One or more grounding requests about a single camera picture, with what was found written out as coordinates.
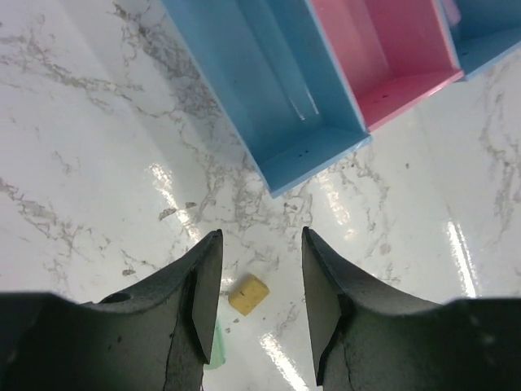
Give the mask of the green highlighter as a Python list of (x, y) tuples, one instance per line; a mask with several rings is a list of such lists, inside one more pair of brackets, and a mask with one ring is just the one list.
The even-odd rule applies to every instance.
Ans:
[(204, 365), (205, 371), (215, 370), (225, 364), (225, 343), (221, 330), (219, 320), (216, 320), (213, 341), (212, 341), (212, 352), (209, 364)]

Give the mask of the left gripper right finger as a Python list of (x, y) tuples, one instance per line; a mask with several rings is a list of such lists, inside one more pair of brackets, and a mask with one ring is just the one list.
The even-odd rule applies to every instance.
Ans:
[(302, 272), (322, 389), (519, 389), (519, 299), (423, 300), (344, 259), (310, 228)]

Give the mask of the tan eraser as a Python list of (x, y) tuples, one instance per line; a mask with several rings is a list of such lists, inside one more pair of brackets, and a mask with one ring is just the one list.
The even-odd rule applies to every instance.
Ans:
[(249, 274), (231, 292), (228, 302), (242, 316), (248, 316), (268, 295), (268, 286), (255, 275)]

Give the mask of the pink bin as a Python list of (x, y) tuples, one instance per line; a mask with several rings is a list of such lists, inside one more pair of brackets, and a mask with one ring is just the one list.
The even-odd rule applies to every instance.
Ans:
[(315, 1), (313, 8), (369, 131), (463, 75), (439, 1)]

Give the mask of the light blue bin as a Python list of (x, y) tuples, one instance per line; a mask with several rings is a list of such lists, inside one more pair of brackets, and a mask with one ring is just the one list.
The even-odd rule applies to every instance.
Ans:
[(370, 141), (311, 2), (164, 5), (272, 197)]

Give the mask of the medium blue bin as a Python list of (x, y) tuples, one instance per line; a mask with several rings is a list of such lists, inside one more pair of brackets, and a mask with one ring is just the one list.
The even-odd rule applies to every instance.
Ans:
[(520, 47), (520, 0), (443, 1), (463, 80)]

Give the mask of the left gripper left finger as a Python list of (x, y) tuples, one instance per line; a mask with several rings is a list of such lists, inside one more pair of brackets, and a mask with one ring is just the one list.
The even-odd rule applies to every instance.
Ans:
[(211, 360), (223, 235), (98, 303), (1, 296), (4, 390), (197, 390)]

